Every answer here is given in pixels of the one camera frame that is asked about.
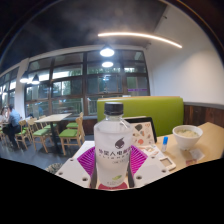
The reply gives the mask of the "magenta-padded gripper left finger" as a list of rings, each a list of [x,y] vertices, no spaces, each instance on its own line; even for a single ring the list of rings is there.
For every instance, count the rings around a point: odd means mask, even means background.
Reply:
[[[80,149],[56,172],[56,175],[84,188],[95,189],[97,171],[95,165],[95,147]]]

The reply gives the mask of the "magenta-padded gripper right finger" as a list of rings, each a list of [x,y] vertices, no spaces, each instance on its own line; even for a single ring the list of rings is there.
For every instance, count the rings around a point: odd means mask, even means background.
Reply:
[[[167,168],[155,156],[131,147],[130,172],[135,188],[143,187],[167,175]]]

